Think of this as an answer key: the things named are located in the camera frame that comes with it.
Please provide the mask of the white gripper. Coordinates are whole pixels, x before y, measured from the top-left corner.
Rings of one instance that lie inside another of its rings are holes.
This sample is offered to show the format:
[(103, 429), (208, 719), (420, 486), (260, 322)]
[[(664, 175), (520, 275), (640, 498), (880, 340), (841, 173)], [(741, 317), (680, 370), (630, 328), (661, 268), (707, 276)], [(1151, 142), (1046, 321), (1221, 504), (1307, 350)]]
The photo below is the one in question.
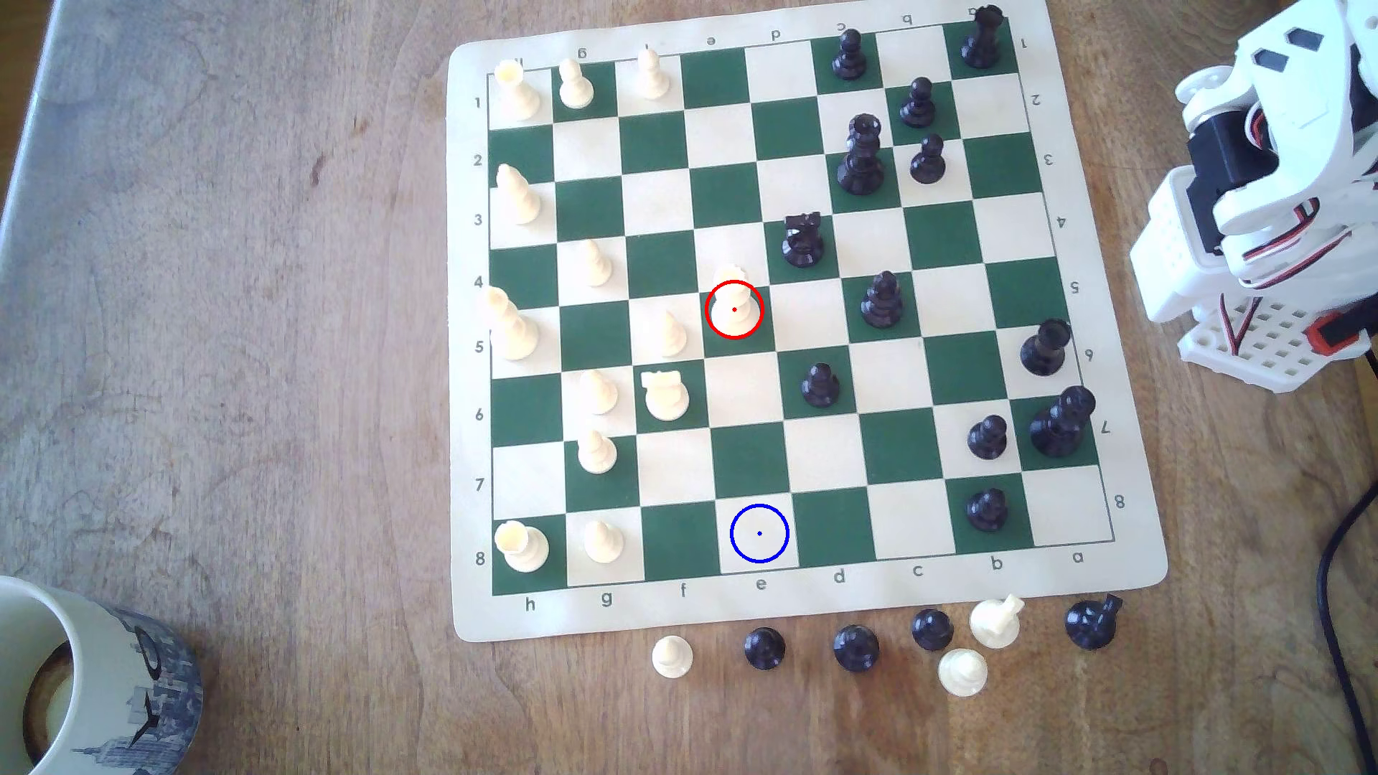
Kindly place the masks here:
[(1375, 79), (1374, 1), (1298, 1), (1237, 44), (1269, 124), (1279, 164), (1243, 188), (1242, 200), (1304, 200), (1350, 181), (1355, 157), (1352, 46)]

